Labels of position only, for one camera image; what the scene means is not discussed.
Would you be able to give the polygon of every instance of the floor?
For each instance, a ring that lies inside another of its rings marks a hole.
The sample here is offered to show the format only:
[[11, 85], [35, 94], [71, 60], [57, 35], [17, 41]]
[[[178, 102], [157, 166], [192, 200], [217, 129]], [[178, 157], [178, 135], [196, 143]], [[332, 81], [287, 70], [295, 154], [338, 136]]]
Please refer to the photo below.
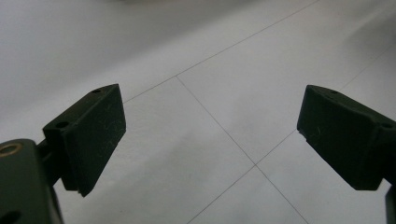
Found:
[[120, 83], [127, 133], [72, 223], [386, 223], [296, 132], [307, 84], [396, 119], [394, 0], [0, 4], [0, 141]]

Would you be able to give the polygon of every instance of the grout line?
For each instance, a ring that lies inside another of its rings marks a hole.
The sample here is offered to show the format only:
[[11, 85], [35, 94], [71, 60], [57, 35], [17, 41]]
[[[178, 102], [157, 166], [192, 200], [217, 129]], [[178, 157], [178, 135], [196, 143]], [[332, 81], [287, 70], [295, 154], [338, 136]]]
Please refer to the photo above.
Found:
[[245, 155], [251, 160], [251, 162], [253, 162], [253, 164], [256, 164], [253, 159], [251, 159], [249, 157], [249, 155], [246, 153], [246, 151], [244, 149], [242, 149], [241, 146], [239, 146], [239, 144], [231, 137], [231, 135], [224, 129], [224, 127], [215, 119], [215, 117], [209, 112], [209, 110], [207, 110], [207, 108], [201, 103], [201, 101], [198, 100], [198, 98], [192, 93], [192, 91], [184, 84], [183, 81], [180, 80], [179, 77], [177, 77], [177, 80], [181, 83], [181, 85], [184, 86], [184, 88], [186, 88], [186, 90], [191, 94], [192, 97], [194, 97], [194, 99], [201, 105], [201, 107], [206, 111], [207, 114], [209, 114], [209, 116], [220, 126], [220, 128], [227, 133], [227, 135], [231, 138], [231, 140], [233, 140], [233, 142], [239, 147], [239, 149], [241, 149]]
[[238, 42], [232, 44], [231, 46], [229, 46], [229, 47], [227, 47], [227, 48], [225, 48], [225, 49], [222, 49], [221, 51], [219, 51], [219, 52], [213, 54], [212, 56], [209, 56], [209, 57], [207, 57], [206, 59], [201, 60], [200, 62], [194, 64], [193, 66], [188, 67], [187, 69], [184, 69], [183, 71], [181, 71], [181, 72], [175, 74], [175, 75], [172, 76], [172, 77], [169, 77], [169, 78], [166, 79], [165, 81], [163, 81], [163, 82], [161, 82], [161, 83], [159, 83], [159, 84], [157, 84], [157, 85], [155, 85], [155, 86], [149, 88], [148, 90], [140, 92], [140, 93], [137, 94], [136, 96], [134, 96], [134, 97], [132, 97], [132, 98], [126, 100], [124, 104], [126, 104], [126, 103], [128, 103], [129, 101], [133, 100], [134, 98], [136, 98], [136, 97], [138, 97], [138, 96], [140, 96], [140, 95], [146, 93], [147, 91], [150, 91], [150, 90], [156, 88], [157, 86], [159, 86], [159, 85], [163, 84], [164, 82], [166, 82], [166, 81], [172, 79], [173, 77], [177, 77], [177, 76], [179, 76], [179, 75], [181, 75], [181, 74], [183, 74], [183, 73], [185, 73], [185, 72], [191, 70], [193, 67], [196, 67], [196, 66], [198, 66], [199, 64], [204, 63], [204, 62], [206, 62], [206, 61], [208, 61], [208, 60], [210, 60], [210, 59], [212, 59], [212, 58], [218, 56], [218, 55], [221, 54], [222, 52], [224, 52], [224, 51], [226, 51], [226, 50], [228, 50], [228, 49], [231, 49], [231, 48], [235, 47], [236, 45], [239, 45], [240, 43], [242, 43], [242, 42], [244, 42], [244, 41], [250, 39], [251, 37], [253, 37], [253, 36], [255, 36], [255, 35], [257, 35], [257, 34], [263, 32], [263, 31], [265, 31], [266, 29], [271, 28], [271, 27], [273, 27], [274, 25], [277, 25], [278, 23], [280, 23], [280, 22], [286, 20], [287, 18], [289, 18], [289, 17], [291, 17], [291, 16], [293, 16], [293, 15], [299, 13], [300, 11], [302, 11], [302, 10], [308, 8], [308, 7], [311, 7], [312, 5], [314, 5], [315, 3], [319, 2], [319, 1], [320, 1], [320, 0], [316, 0], [315, 2], [312, 2], [312, 3], [308, 4], [307, 6], [298, 9], [297, 11], [295, 11], [295, 12], [289, 14], [289, 16], [286, 16], [285, 18], [283, 18], [283, 19], [281, 19], [281, 20], [279, 20], [279, 21], [276, 21], [276, 22], [274, 22], [274, 23], [272, 23], [272, 24], [270, 24], [270, 25], [268, 25], [268, 26], [262, 28], [260, 31], [254, 33], [253, 35], [249, 35], [248, 37], [245, 37], [244, 39], [242, 39], [242, 40], [240, 40], [240, 41], [238, 41]]
[[345, 87], [347, 87], [353, 80], [355, 80], [357, 77], [359, 77], [364, 71], [366, 71], [371, 65], [373, 65], [380, 57], [382, 57], [384, 54], [386, 54], [388, 51], [390, 51], [394, 44], [390, 44], [386, 49], [384, 49], [381, 53], [378, 54], [377, 57], [375, 57], [372, 61], [370, 61], [367, 66], [365, 66], [356, 76], [354, 76], [350, 81], [348, 81], [347, 84], [345, 84], [339, 91], [342, 91]]
[[301, 213], [297, 210], [296, 207], [289, 201], [289, 199], [286, 198], [286, 196], [279, 190], [279, 188], [268, 178], [268, 176], [260, 169], [258, 165], [255, 165], [257, 168], [259, 168], [260, 172], [267, 178], [267, 180], [274, 186], [274, 188], [282, 195], [282, 197], [291, 205], [291, 207], [296, 211], [296, 213], [305, 221], [306, 224], [309, 224], [309, 222], [301, 215]]
[[242, 177], [244, 177], [247, 173], [249, 173], [254, 167], [256, 167], [256, 165], [253, 165], [250, 169], [248, 169], [248, 171], [246, 173], [244, 173], [241, 177], [239, 177], [235, 182], [233, 182], [231, 184], [230, 187], [228, 187], [226, 190], [224, 190], [218, 197], [216, 197], [215, 200], [213, 200], [210, 204], [208, 204], [201, 212], [199, 212], [197, 215], [195, 215], [195, 217], [193, 217], [189, 222], [187, 222], [187, 224], [191, 223], [193, 220], [195, 220], [199, 215], [201, 215], [206, 208], [208, 208], [210, 205], [212, 205], [212, 203], [214, 203], [219, 197], [221, 197], [225, 192], [227, 192], [228, 189], [232, 188], [240, 179], [242, 179]]
[[271, 149], [271, 151], [269, 151], [264, 157], [262, 157], [261, 160], [259, 160], [257, 164], [259, 164], [262, 160], [264, 160], [271, 152], [273, 152], [277, 147], [279, 147], [280, 144], [282, 144], [289, 136], [291, 136], [295, 131], [297, 131], [297, 129], [294, 129], [291, 133], [288, 134], [288, 136], [286, 136], [284, 139], [282, 139], [282, 141], [280, 141], [280, 143], [278, 143], [275, 147], [273, 147], [273, 149]]

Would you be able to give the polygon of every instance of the round hole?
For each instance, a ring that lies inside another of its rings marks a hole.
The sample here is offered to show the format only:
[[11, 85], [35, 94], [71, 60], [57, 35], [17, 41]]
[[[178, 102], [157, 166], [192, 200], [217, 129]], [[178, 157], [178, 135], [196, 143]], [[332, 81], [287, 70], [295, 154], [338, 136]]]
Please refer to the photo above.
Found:
[[22, 145], [19, 143], [5, 145], [0, 147], [0, 157], [6, 157], [12, 154], [15, 154], [22, 148]]
[[55, 127], [57, 127], [57, 128], [65, 128], [67, 125], [69, 125], [69, 122], [60, 122]]
[[13, 224], [16, 223], [21, 218], [21, 212], [19, 211], [12, 211], [8, 212], [7, 214], [3, 215], [0, 218], [1, 224]]
[[388, 124], [388, 123], [382, 123], [381, 126], [384, 127], [384, 128], [393, 128], [393, 126], [391, 124]]

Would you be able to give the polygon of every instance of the white floor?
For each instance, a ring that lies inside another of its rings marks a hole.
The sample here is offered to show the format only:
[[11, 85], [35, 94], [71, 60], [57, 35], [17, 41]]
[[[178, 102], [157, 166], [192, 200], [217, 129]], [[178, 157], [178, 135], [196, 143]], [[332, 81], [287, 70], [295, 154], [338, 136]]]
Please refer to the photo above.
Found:
[[394, 0], [0, 3], [0, 141], [120, 83], [127, 134], [72, 223], [386, 223], [295, 131], [307, 84], [396, 119]]

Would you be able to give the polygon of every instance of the dark object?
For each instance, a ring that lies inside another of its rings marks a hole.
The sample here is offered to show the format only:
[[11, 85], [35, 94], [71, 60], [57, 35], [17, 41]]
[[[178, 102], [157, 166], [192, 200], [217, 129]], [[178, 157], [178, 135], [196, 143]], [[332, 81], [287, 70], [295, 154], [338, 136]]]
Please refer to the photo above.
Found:
[[297, 130], [354, 189], [394, 183], [396, 122], [347, 96], [307, 86]]
[[91, 192], [126, 131], [119, 85], [91, 91], [43, 129], [38, 146], [0, 144], [0, 224], [63, 223], [53, 184]]

